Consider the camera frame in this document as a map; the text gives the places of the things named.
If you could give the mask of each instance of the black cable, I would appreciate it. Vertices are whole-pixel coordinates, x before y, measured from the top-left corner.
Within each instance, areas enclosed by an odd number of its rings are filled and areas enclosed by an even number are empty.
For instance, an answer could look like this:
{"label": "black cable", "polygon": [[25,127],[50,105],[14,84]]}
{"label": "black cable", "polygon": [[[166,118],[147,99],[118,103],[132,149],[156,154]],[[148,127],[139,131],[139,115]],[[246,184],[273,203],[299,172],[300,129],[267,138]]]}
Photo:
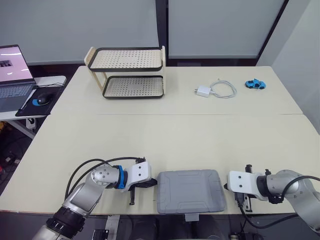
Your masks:
{"label": "black cable", "polygon": [[17,165],[11,163],[11,165],[6,166],[6,167],[4,168],[4,170],[5,170],[6,173],[14,173],[15,170],[17,169],[17,167],[18,167]]}
{"label": "black cable", "polygon": [[282,191],[282,194],[281,194],[281,200],[283,201],[285,199],[285,194],[286,192],[288,191],[288,189],[291,187],[292,184],[294,184],[295,182],[298,182],[302,179],[313,179],[313,180],[317,180],[320,182],[320,178],[316,177],[316,176],[308,176],[308,175],[305,175],[305,176],[298,176],[297,178],[293,179],[292,181],[290,181],[286,186],[285,188],[283,189]]}
{"label": "black cable", "polygon": [[39,88],[46,88],[46,87],[49,87],[49,86],[59,86],[59,87],[64,87],[65,85],[61,82],[56,82],[56,83],[52,83],[52,84],[47,84],[47,85],[37,85],[36,88],[39,89]]}
{"label": "black cable", "polygon": [[18,140],[20,140],[20,139],[24,139],[24,138],[26,138],[26,137],[27,137],[27,136],[21,136],[21,137],[18,137],[18,138],[16,138],[16,139],[8,142],[6,145],[4,145],[4,146],[1,148],[0,153],[2,153],[3,150],[4,150],[6,147],[8,147],[8,146],[10,146],[11,144],[15,143],[16,141],[18,141]]}
{"label": "black cable", "polygon": [[[295,179],[293,179],[292,181],[290,181],[283,189],[282,191],[282,194],[281,194],[281,200],[283,201],[285,199],[285,195],[286,195],[286,192],[288,191],[288,189],[291,187],[292,184],[294,184],[295,182],[298,182],[302,179],[313,179],[313,180],[317,180],[317,181],[320,181],[320,178],[318,177],[315,177],[315,176],[308,176],[308,175],[305,175],[305,176],[299,176]],[[271,222],[265,226],[258,226],[258,225],[255,225],[253,222],[250,221],[250,218],[246,215],[245,211],[243,210],[243,206],[242,206],[242,203],[241,201],[237,201],[238,202],[238,207],[240,208],[240,211],[241,211],[241,214],[243,215],[243,217],[245,218],[245,220],[251,225],[253,226],[254,228],[257,228],[257,229],[266,229],[266,228],[269,228],[269,227],[272,227],[278,223],[281,223],[285,220],[288,220],[288,219],[292,219],[292,218],[296,218],[296,217],[299,217],[298,214],[292,214],[292,215],[289,215],[289,216],[286,216],[284,218],[281,218],[279,220],[276,220],[274,222]]]}
{"label": "black cable", "polygon": [[17,143],[16,141],[14,143],[18,146],[18,148],[19,148],[19,150],[21,152],[21,157],[20,157],[20,160],[21,160],[23,158],[23,156],[24,156],[24,150],[22,149],[22,147],[20,146],[19,143]]}
{"label": "black cable", "polygon": [[239,208],[240,208],[240,211],[241,211],[242,215],[244,216],[245,220],[246,220],[252,227],[254,227],[254,228],[256,228],[256,229],[267,229],[267,228],[269,228],[269,227],[272,227],[272,226],[274,226],[274,225],[276,225],[276,224],[279,224],[279,223],[281,223],[281,222],[283,222],[283,221],[286,221],[286,220],[288,220],[288,219],[292,219],[292,218],[299,217],[298,214],[292,214],[292,215],[283,217],[283,218],[281,218],[281,219],[278,219],[278,220],[276,220],[276,221],[274,221],[274,222],[271,222],[271,223],[269,223],[269,224],[267,224],[267,225],[259,226],[259,225],[255,225],[253,222],[251,222],[250,218],[245,214],[245,211],[243,210],[242,207],[239,206]]}
{"label": "black cable", "polygon": [[6,174],[5,178],[0,182],[0,186],[1,186],[4,182],[6,182],[6,181],[10,181],[10,179],[8,179],[8,177],[9,177],[10,173],[13,173],[13,172],[14,172],[14,171],[12,171],[13,168],[14,168],[14,165],[11,166],[11,168],[10,168],[9,171],[6,171],[7,174]]}
{"label": "black cable", "polygon": [[240,233],[244,233],[244,229],[245,229],[246,223],[247,223],[247,219],[245,219],[243,225],[241,225]]}
{"label": "black cable", "polygon": [[82,174],[78,180],[74,183],[74,185],[72,186],[72,188],[69,190],[69,187],[70,187],[70,184],[69,182],[71,182],[71,178],[68,182],[68,186],[65,190],[65,192],[67,193],[67,195],[65,196],[66,198],[69,196],[70,193],[73,192],[73,190],[75,190],[76,186],[78,185],[78,183],[81,181],[81,179],[83,179],[88,173],[90,173],[93,169],[103,165],[103,164],[107,164],[107,163],[110,163],[110,162],[113,162],[113,161],[118,161],[118,160],[128,160],[128,159],[133,159],[133,160],[142,160],[144,158],[141,158],[141,157],[132,157],[132,156],[126,156],[126,157],[117,157],[117,158],[112,158],[112,159],[109,159],[109,160],[105,160],[103,162],[100,162],[96,165],[94,165],[93,167],[89,168],[84,174]]}
{"label": "black cable", "polygon": [[88,164],[88,163],[91,163],[91,162],[95,162],[95,161],[103,162],[103,160],[102,160],[102,159],[99,159],[99,158],[91,159],[91,160],[88,160],[88,161],[83,162],[80,166],[78,166],[78,167],[74,170],[74,172],[72,173],[72,175],[71,175],[71,177],[70,177],[70,179],[69,179],[69,181],[68,181],[68,184],[67,184],[67,186],[66,186],[66,190],[65,190],[65,194],[64,194],[64,199],[66,199],[66,198],[68,197],[68,195],[69,195],[69,188],[70,188],[72,179],[74,178],[74,176],[76,175],[76,173],[78,172],[78,170],[79,170],[82,166],[84,166],[84,165],[86,165],[86,164]]}

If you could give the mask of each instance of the blue toy car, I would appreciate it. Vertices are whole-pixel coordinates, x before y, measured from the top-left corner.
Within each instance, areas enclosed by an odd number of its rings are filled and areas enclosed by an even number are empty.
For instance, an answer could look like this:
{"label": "blue toy car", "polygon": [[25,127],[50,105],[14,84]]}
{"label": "blue toy car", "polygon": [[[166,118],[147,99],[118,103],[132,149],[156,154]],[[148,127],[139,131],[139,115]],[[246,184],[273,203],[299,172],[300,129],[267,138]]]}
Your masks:
{"label": "blue toy car", "polygon": [[256,78],[251,81],[246,81],[245,86],[249,89],[265,89],[266,88],[266,84],[263,81],[259,81]]}

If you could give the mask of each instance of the blue ring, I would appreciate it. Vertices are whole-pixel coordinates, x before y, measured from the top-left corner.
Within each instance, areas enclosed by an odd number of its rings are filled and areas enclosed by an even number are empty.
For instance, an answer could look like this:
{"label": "blue ring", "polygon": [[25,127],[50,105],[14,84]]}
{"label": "blue ring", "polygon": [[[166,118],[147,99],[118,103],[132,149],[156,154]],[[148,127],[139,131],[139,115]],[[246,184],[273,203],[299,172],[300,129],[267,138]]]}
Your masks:
{"label": "blue ring", "polygon": [[119,171],[120,171],[120,183],[119,183],[119,186],[117,187],[117,189],[124,189],[125,188],[125,185],[124,185],[125,174],[122,169],[122,166],[120,166],[120,165],[119,165]]}
{"label": "blue ring", "polygon": [[41,106],[41,105],[39,105],[37,99],[33,99],[32,100],[32,104],[35,105],[35,106]]}

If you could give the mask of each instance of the table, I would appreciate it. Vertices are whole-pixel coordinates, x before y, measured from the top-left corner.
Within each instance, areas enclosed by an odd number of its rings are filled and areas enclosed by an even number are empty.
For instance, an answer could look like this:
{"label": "table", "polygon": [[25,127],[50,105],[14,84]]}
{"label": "table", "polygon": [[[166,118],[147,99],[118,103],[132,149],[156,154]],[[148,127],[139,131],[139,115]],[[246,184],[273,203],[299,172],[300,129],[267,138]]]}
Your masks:
{"label": "table", "polygon": [[[246,164],[252,164],[255,172],[291,169],[317,176],[318,141],[317,132],[302,114],[52,114],[1,195],[0,209],[54,213],[63,202],[74,169],[93,158],[145,156],[153,177],[162,171],[215,169],[222,184],[229,171],[244,171]],[[114,164],[128,167],[133,161]],[[128,192],[108,189],[93,214],[157,214],[156,193],[157,187],[137,188],[136,204],[129,206]],[[227,208],[220,214],[239,214],[234,195],[227,190],[224,194]],[[287,201],[273,205],[253,199],[252,209],[255,214],[293,212]]]}
{"label": "table", "polygon": [[[246,164],[254,172],[319,174],[319,135],[270,67],[168,67],[166,72],[163,98],[107,100],[80,67],[0,196],[0,210],[56,212],[74,169],[93,158],[145,156],[153,177],[161,171],[215,169],[222,184],[229,171],[244,171]],[[238,95],[194,95],[192,89],[216,77],[231,81]],[[267,88],[245,88],[252,78],[264,80]],[[227,208],[220,214],[239,214],[234,195],[225,189],[224,194]],[[129,206],[129,193],[108,189],[92,213],[157,214],[156,199],[157,187],[138,188],[136,204]],[[287,201],[253,199],[252,208],[256,214],[294,211]]]}
{"label": "table", "polygon": [[[141,114],[141,115],[265,115],[302,114],[277,75],[269,66],[167,67],[166,90],[162,98],[105,99],[86,66],[78,68],[51,113]],[[229,99],[198,96],[194,89],[212,82],[230,81],[237,96]],[[245,82],[257,78],[266,89],[249,89]],[[227,86],[216,89],[224,91]]]}
{"label": "table", "polygon": [[[55,83],[61,83],[64,84],[66,82],[66,77],[65,76],[46,76],[46,77],[35,77],[34,78],[35,82],[37,85],[50,85],[50,84],[55,84]],[[27,100],[24,102],[28,101],[29,98],[34,94],[36,90],[32,90],[30,93],[29,97]],[[15,120],[20,120],[20,119],[30,119],[30,118],[42,118],[45,117],[43,115],[36,115],[36,116],[16,116],[17,111],[5,111],[5,112],[0,112],[0,121],[7,121],[10,125],[21,131],[23,134],[27,135],[29,138],[33,139],[35,137],[35,133],[30,131],[28,128],[26,128],[25,125],[21,124],[19,121]]]}

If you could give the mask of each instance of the mouse pad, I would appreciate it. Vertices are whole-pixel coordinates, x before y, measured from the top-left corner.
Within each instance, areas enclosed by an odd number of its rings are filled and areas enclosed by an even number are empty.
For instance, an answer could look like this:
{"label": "mouse pad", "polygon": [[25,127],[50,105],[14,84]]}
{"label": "mouse pad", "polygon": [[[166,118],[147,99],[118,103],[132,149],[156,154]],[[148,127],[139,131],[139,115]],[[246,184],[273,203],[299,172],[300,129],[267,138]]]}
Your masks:
{"label": "mouse pad", "polygon": [[[28,99],[26,104],[21,109],[18,110],[15,116],[20,117],[20,116],[49,115],[63,91],[64,91],[64,87],[62,86],[50,86],[50,87],[38,88],[33,93],[33,95]],[[35,106],[33,104],[33,101],[36,100],[40,94],[53,94],[53,97],[48,104]]]}

